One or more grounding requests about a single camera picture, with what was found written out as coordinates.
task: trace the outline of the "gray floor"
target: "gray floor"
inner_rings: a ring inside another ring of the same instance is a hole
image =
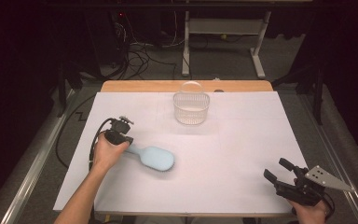
[[[303,36],[290,40],[285,40],[280,36],[275,39],[265,39],[260,51],[260,59],[268,81],[287,74],[302,40]],[[193,79],[257,79],[249,54],[249,48],[255,45],[255,41],[254,36],[243,37],[241,40],[232,43],[210,40],[206,46],[204,39],[200,37],[192,38],[190,43],[190,46],[193,47],[190,53],[190,69]],[[140,76],[132,79],[188,78],[181,76],[181,46],[163,49],[148,47],[147,52],[153,60],[161,63],[149,61],[147,69]],[[103,70],[106,73],[110,72],[110,69],[106,67]],[[127,77],[131,74],[133,72],[129,70]],[[95,94],[102,85],[98,82],[84,82],[82,90],[75,91],[69,97],[72,105],[69,108],[70,111],[67,111],[67,115]],[[331,174],[351,183],[356,188],[356,193],[352,194],[334,189],[326,191],[333,197],[337,207],[336,213],[328,223],[358,223],[358,147],[338,114],[326,87],[324,87],[322,109],[324,125],[320,126],[316,124],[310,113],[312,95],[297,95],[295,86],[296,84],[284,84],[276,88],[276,91],[280,94],[287,117],[308,166],[321,165]],[[57,99],[57,92],[54,92],[52,97]],[[76,149],[77,141],[85,125],[84,118],[90,112],[92,100],[88,100],[79,107],[62,129],[57,147],[60,156],[67,164],[69,164]],[[6,184],[1,188],[0,222],[12,204],[13,198],[32,166],[36,155],[41,148],[46,146],[49,138],[55,132],[55,125],[59,122],[62,123],[62,120],[57,118],[58,112],[59,105],[56,104],[33,143],[24,153]],[[25,199],[24,206],[16,218],[17,223],[53,222],[57,213],[52,211],[52,206],[55,203],[65,173],[66,169],[58,162],[55,147],[53,147],[37,183],[35,183],[34,188],[30,188],[32,193],[29,198]],[[260,222],[287,223],[289,220],[295,220],[295,218],[262,218]]]

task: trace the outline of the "white paper sheet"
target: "white paper sheet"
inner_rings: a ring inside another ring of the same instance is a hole
[[[280,166],[286,158],[306,163],[277,92],[213,92],[207,119],[179,123],[172,92],[100,92],[89,113],[68,173],[54,205],[63,209],[88,173],[90,145],[101,123],[127,116],[128,135],[143,148],[161,147],[175,156],[169,172],[143,166],[124,153],[110,170],[95,200],[101,212],[151,214],[287,214],[290,205],[263,176],[269,169],[292,184]]]

